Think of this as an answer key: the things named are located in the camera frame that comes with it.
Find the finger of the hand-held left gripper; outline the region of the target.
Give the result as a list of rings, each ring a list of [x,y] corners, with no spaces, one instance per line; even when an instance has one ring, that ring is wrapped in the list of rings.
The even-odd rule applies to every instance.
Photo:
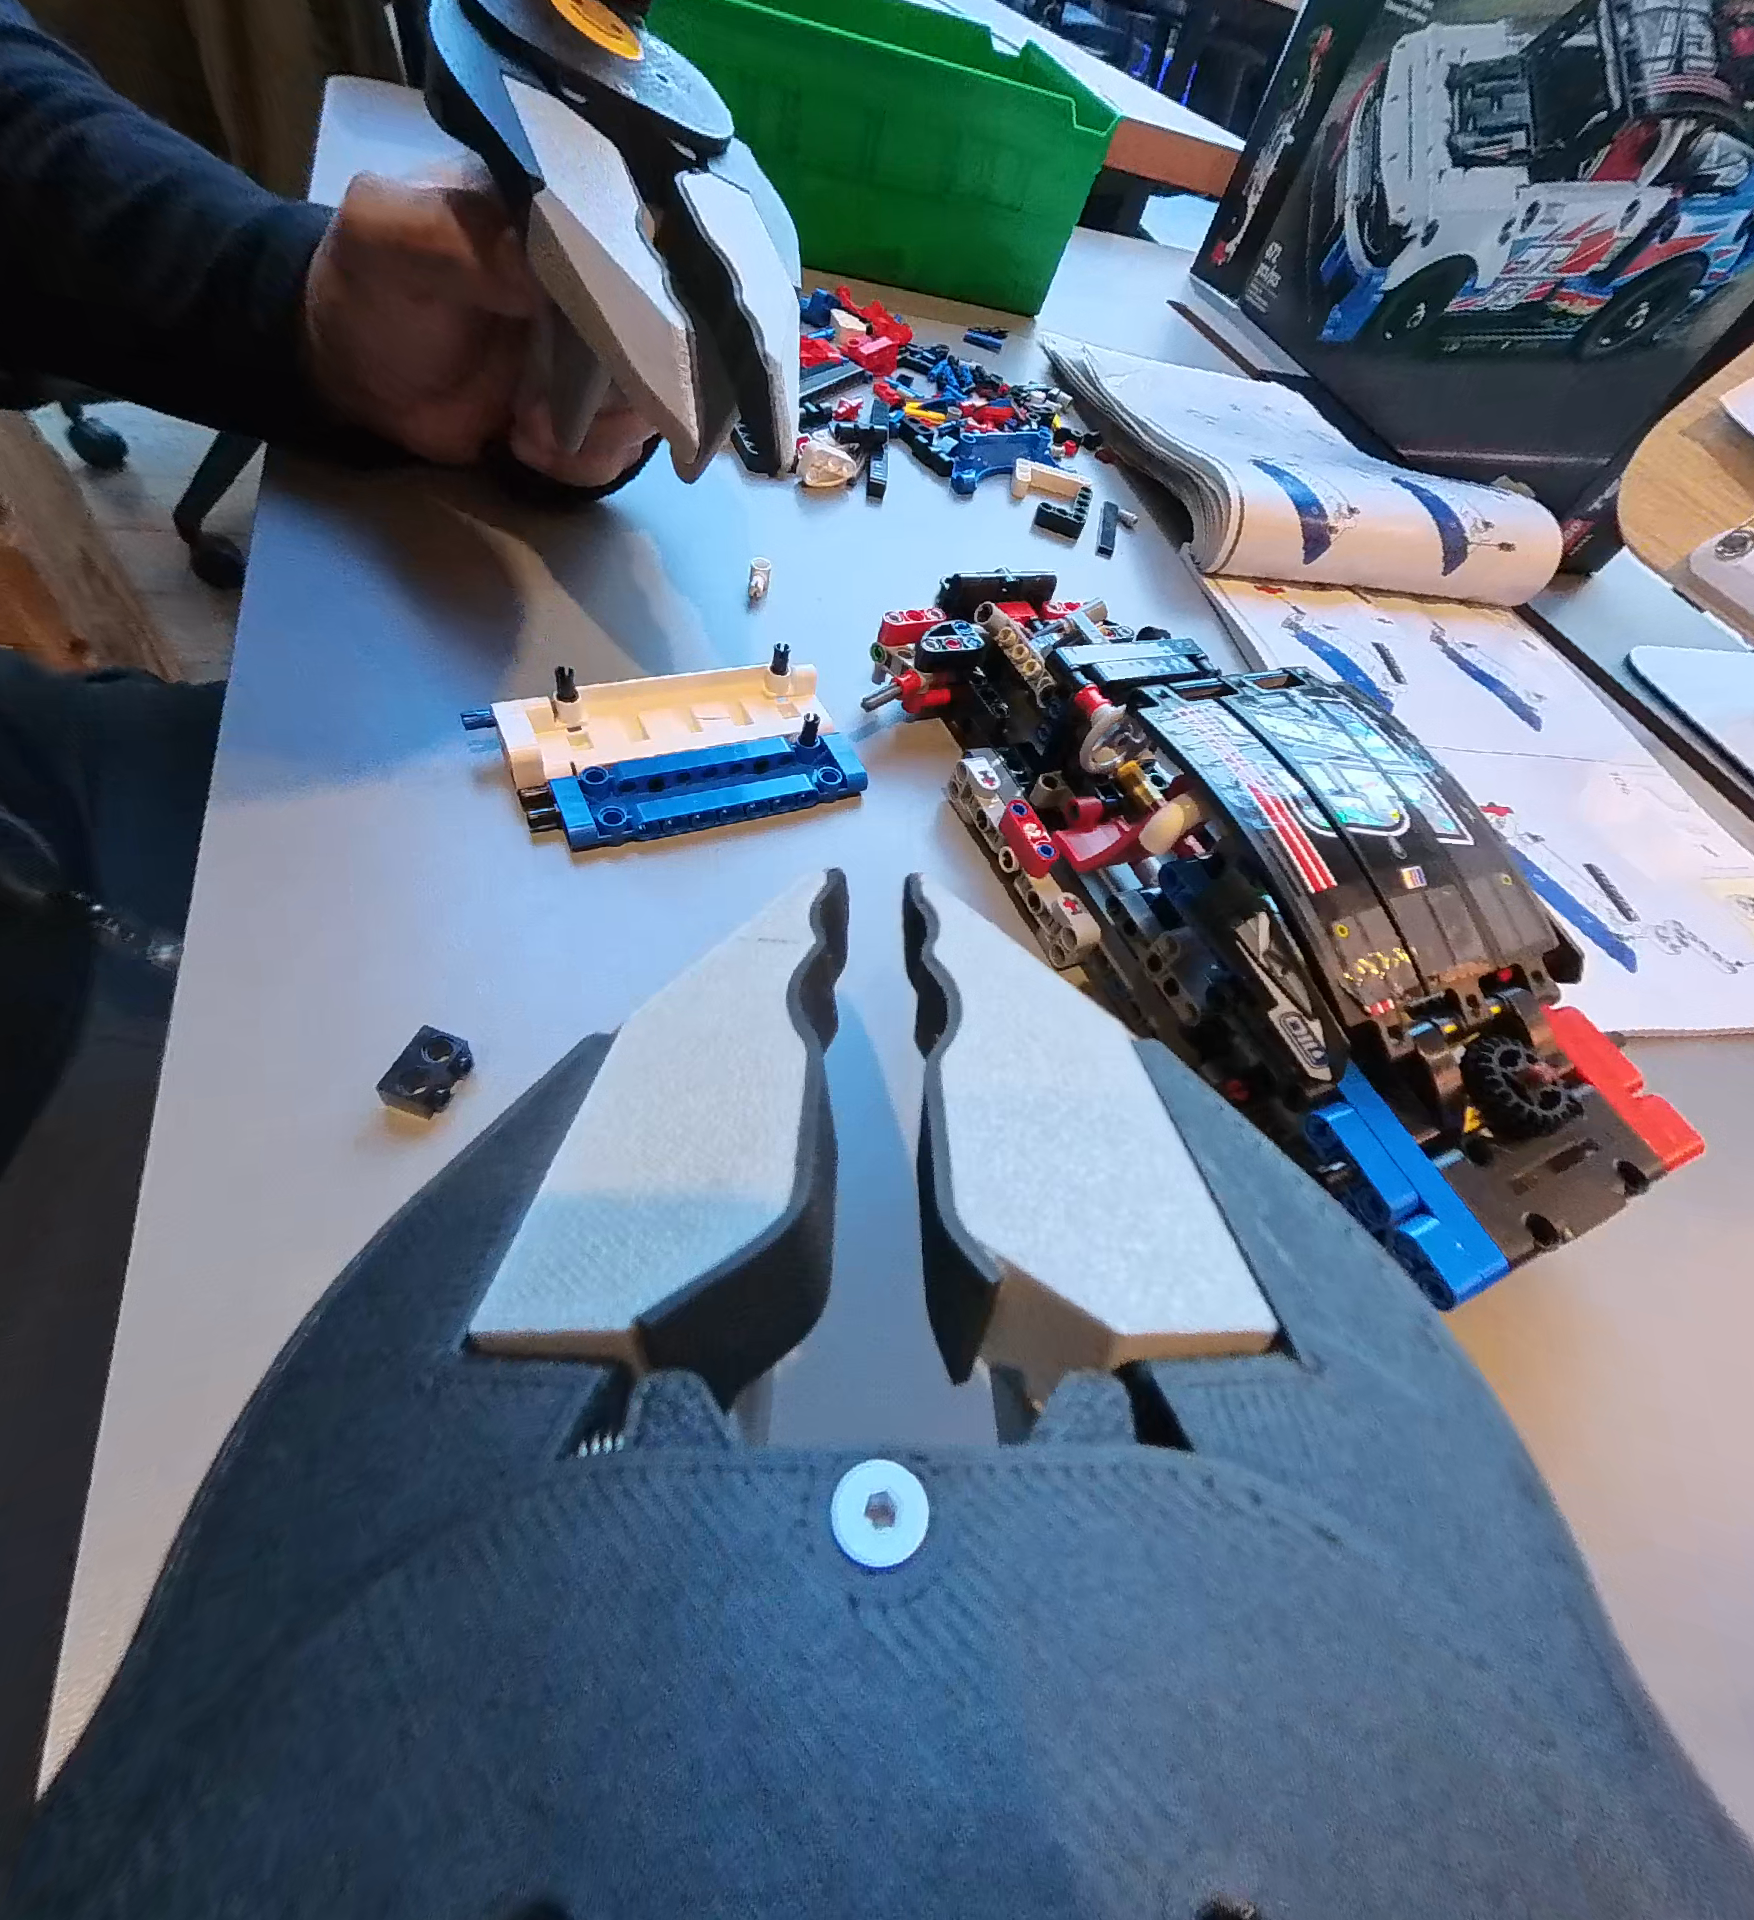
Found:
[[[798,237],[750,148],[732,139],[663,197],[663,261],[692,323],[701,473],[734,436],[746,467],[785,474],[796,452]]]
[[[542,184],[528,204],[528,264],[553,318],[542,349],[558,442],[579,450],[616,391],[669,444],[681,481],[711,465],[738,419],[717,335],[676,290],[649,243],[624,158],[550,94],[505,81]]]

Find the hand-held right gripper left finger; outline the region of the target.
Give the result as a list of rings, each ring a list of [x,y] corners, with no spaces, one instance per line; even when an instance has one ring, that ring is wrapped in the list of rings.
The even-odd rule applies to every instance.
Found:
[[[621,1026],[470,1323],[479,1351],[688,1372],[732,1409],[831,1290],[848,881],[793,884]]]

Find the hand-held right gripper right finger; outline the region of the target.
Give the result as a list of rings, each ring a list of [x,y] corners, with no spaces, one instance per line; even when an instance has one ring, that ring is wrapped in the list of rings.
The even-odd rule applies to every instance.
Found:
[[[1259,1356],[1280,1323],[1128,1028],[928,876],[902,887],[923,1055],[923,1286],[951,1379],[1015,1442],[1069,1374]]]

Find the white and blue brick panel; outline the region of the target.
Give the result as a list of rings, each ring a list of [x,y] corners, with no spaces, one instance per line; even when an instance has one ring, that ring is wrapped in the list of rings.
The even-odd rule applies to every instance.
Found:
[[[854,800],[864,765],[787,643],[765,663],[579,685],[465,710],[496,732],[532,834],[570,851],[649,843]]]

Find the person's left forearm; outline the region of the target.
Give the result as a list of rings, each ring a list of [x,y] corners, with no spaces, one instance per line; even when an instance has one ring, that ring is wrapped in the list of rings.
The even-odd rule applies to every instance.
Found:
[[[286,200],[0,3],[0,371],[344,459],[305,362],[330,211]]]

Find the grey desk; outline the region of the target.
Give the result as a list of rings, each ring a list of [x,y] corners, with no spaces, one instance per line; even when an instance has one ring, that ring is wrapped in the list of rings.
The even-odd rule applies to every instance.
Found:
[[[813,501],[723,457],[545,514],[426,471],[275,450],[154,1102],[41,1782],[120,1664],[178,1526],[288,1333],[361,1244],[576,1040],[615,1026],[791,881],[848,878],[836,1268],[748,1405],[773,1442],[992,1437],[923,1320],[906,873],[1020,933],[941,800],[947,742],[873,723],[858,804],[572,863],[532,841],[465,708],[545,685],[765,657],[795,633],[848,727],[880,612],[961,568],[1044,565],[1026,509]],[[752,556],[772,579],[746,603]],[[422,1025],[468,1041],[432,1119],[375,1083]],[[1701,1163],[1449,1320],[1576,1531],[1621,1641],[1754,1838],[1754,1035],[1634,1040]]]

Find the person's left hand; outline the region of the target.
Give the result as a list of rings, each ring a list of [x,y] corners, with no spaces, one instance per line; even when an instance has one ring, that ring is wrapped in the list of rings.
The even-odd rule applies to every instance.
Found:
[[[524,241],[484,180],[349,181],[305,289],[307,363],[339,417],[414,457],[470,467],[505,448],[574,488],[621,483],[652,440],[603,399],[566,450],[532,367],[545,308]]]

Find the green plastic bin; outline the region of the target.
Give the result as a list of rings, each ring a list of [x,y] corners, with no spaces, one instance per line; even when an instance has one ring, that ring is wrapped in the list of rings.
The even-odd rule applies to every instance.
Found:
[[[906,3],[655,3],[807,266],[1036,314],[1118,114],[1036,45]]]

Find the pile of loose toy bricks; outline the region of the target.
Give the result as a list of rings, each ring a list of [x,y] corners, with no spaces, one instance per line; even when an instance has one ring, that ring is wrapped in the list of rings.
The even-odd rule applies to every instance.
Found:
[[[1039,532],[1072,542],[1097,522],[1097,552],[1111,555],[1132,513],[1081,468],[1105,442],[1061,389],[997,371],[1005,344],[997,327],[964,330],[961,347],[985,352],[976,362],[845,287],[801,295],[798,434],[785,471],[814,493],[862,485],[870,501],[889,488],[890,452],[960,498],[1005,478]]]

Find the small black toy brick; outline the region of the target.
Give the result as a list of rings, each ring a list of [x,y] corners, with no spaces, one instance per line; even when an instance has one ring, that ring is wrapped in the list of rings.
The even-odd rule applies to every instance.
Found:
[[[450,1106],[471,1070],[474,1055],[468,1041],[426,1022],[376,1079],[375,1093],[393,1112],[432,1119]]]

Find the toy brick race car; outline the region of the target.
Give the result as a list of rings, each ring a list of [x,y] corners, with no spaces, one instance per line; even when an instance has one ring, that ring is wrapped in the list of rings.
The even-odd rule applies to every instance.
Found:
[[[864,708],[941,723],[947,804],[1039,949],[1284,1148],[1439,1309],[1621,1212],[1703,1136],[1561,990],[1585,949],[1379,696],[947,578]]]

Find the black office chair base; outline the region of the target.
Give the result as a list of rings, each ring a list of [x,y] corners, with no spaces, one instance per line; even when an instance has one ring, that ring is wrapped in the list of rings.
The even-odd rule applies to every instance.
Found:
[[[126,462],[126,444],[113,426],[95,417],[99,396],[56,385],[53,403],[64,419],[64,437],[86,468],[119,473]],[[205,520],[261,452],[261,442],[234,431],[217,431],[202,457],[190,485],[172,510],[172,527],[188,548],[191,573],[212,590],[238,592],[246,582],[246,556],[240,545],[207,530]]]

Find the open instruction sheet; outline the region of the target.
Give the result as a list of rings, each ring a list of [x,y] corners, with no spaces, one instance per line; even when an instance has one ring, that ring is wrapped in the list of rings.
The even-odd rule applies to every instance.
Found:
[[[1754,1032],[1754,856],[1515,613],[1205,582],[1245,656],[1380,698],[1585,951],[1566,1001],[1628,1036]]]

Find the person's dark jacket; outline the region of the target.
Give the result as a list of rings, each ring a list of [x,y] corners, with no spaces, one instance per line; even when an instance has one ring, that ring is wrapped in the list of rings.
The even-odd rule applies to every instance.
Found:
[[[0,650],[0,1176],[54,1091],[95,974],[166,1013],[220,683],[60,674]]]

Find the toy car set box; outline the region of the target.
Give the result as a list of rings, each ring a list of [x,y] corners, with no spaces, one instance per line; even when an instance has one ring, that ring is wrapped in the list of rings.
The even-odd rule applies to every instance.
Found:
[[[1191,277],[1593,571],[1634,448],[1754,344],[1754,3],[1306,5]]]

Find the round wooden table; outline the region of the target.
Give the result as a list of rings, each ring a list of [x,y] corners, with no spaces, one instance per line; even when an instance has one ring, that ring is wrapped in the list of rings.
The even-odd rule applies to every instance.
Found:
[[[1750,378],[1754,344],[1646,434],[1616,503],[1625,546],[1692,603],[1724,619],[1732,606],[1698,584],[1689,555],[1754,518],[1754,440],[1722,409],[1722,398]]]

